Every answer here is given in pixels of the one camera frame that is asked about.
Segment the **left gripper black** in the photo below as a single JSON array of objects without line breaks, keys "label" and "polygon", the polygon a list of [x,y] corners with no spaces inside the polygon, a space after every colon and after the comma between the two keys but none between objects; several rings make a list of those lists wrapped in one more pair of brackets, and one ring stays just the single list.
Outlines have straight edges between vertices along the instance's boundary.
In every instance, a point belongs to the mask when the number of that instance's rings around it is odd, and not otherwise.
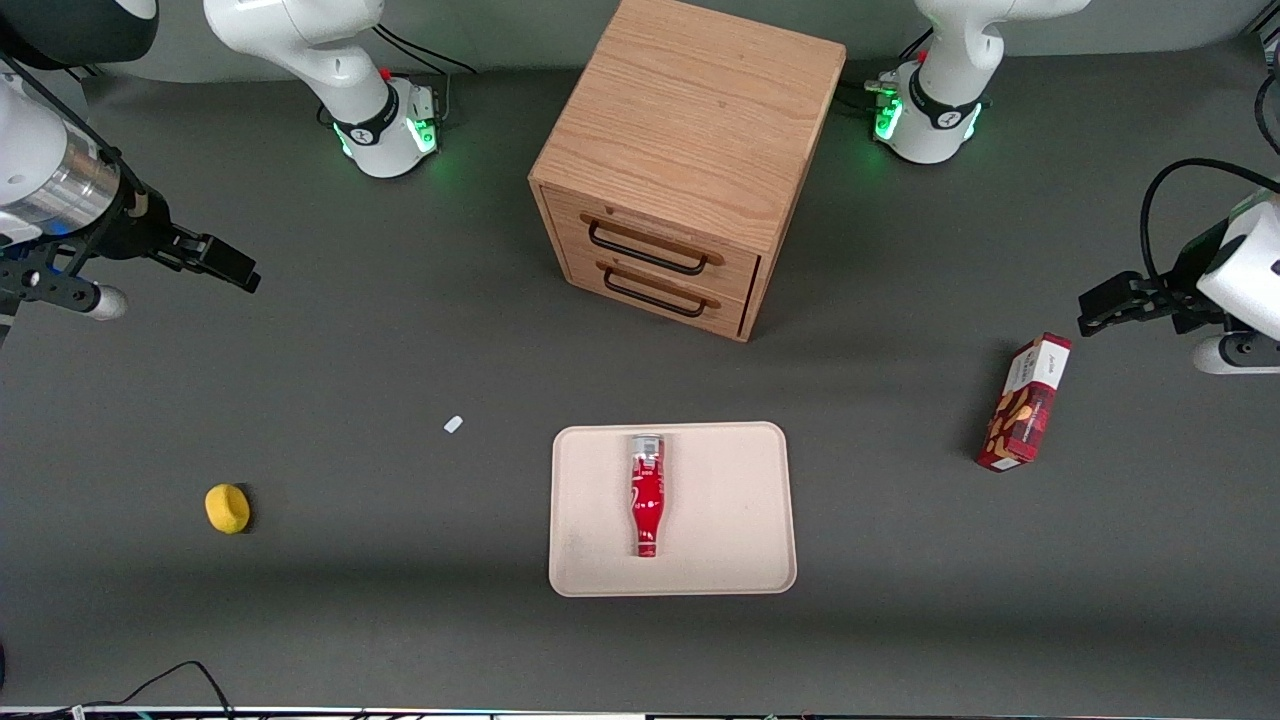
[{"label": "left gripper black", "polygon": [[[1221,219],[1178,254],[1165,284],[1178,301],[1171,315],[1175,332],[1217,327],[1238,331],[1236,322],[1215,301],[1204,296],[1197,282],[1210,269],[1229,219]],[[1078,297],[1076,319],[1082,337],[1126,322],[1149,322],[1171,314],[1157,281],[1138,272],[1120,272]],[[1266,334],[1217,334],[1202,340],[1194,348],[1194,368],[1211,375],[1277,375],[1279,342]]]}]

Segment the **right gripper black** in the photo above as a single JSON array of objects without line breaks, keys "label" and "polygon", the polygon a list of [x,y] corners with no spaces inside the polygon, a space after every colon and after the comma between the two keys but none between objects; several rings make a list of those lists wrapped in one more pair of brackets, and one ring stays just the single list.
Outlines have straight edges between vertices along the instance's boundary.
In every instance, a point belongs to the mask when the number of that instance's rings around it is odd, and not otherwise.
[{"label": "right gripper black", "polygon": [[58,199],[45,220],[45,260],[51,266],[3,266],[1,315],[13,322],[22,304],[50,304],[99,322],[128,311],[127,296],[109,284],[68,274],[96,258],[148,259],[170,270],[180,265],[247,293],[261,282],[256,261],[212,234],[180,231],[168,201],[146,187],[83,188]]}]

